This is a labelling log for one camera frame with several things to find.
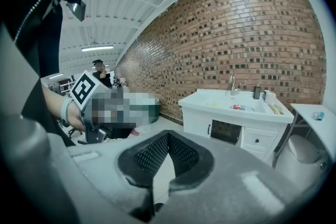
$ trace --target toilet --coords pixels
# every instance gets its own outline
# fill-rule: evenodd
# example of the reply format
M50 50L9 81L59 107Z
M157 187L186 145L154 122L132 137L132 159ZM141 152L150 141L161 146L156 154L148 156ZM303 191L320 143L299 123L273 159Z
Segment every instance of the toilet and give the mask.
M326 174L328 155L299 135L292 135L280 153L275 170L304 191Z

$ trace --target bottle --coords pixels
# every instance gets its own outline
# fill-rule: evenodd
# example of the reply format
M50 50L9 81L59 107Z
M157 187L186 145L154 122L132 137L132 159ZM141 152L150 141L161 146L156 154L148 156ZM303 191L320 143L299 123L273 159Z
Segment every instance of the bottle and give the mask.
M253 98L254 99L259 99L260 98L260 92L261 92L261 87L259 87L259 84L254 86L254 91L253 91Z

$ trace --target ceiling light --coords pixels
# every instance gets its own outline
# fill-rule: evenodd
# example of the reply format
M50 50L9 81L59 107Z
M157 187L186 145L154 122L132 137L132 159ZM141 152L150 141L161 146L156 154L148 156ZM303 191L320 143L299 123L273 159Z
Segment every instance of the ceiling light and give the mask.
M55 78L55 77L59 77L59 76L62 76L62 75L64 75L63 73L62 74L58 74L58 75L56 75L56 76L52 76L52 77L50 77L50 78L48 78L48 79L53 79L53 78Z
M82 48L82 51L113 49L113 46L96 46L91 48Z
M108 67L109 65L105 65L106 67ZM91 67L91 68L95 68L95 67Z

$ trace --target floor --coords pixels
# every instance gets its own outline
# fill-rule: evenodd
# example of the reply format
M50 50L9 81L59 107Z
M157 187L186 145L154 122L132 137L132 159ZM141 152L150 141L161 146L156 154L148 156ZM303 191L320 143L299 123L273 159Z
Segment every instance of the floor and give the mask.
M68 135L68 131L71 130L72 127L71 126L68 128L63 127L62 129ZM141 134L145 134L148 132L161 131L161 130L183 131L183 126L178 125L160 116L156 122L149 124L149 125L143 125L135 129L137 132L139 132L139 135L141 135ZM71 140L76 145L83 146L78 143L78 140L85 140L85 133L83 133L83 135L80 135L79 131L75 131L73 135L71 136ZM116 143L118 142L118 140L105 140L104 143L110 143L110 142ZM168 155L153 180L154 202L155 203L161 202L164 204L168 200L169 182L173 180L174 178L175 178L175 171L174 171L173 161Z

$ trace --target table leg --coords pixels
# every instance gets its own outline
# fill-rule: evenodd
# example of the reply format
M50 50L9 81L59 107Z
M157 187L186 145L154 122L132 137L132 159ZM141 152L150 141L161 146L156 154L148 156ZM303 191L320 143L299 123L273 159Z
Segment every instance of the table leg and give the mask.
M277 152L277 154L275 154L275 158L277 158L277 157L279 156L279 154L281 153L281 151L282 151L283 148L285 147L285 145L286 145L286 143L287 143L287 141L288 141L288 139L289 139L289 137L290 137L290 134L291 134L291 132L292 132L293 129L294 129L295 123L296 123L296 121L297 121L297 119L298 119L298 115L299 115L299 114L298 114L297 112L295 112L295 117L294 117L293 123L292 123L292 125L291 125L291 127L290 127L290 129L289 129L289 132L288 132L288 134L287 134L287 136L286 136L286 139L285 139L285 141L283 142L281 148L279 149L279 151Z

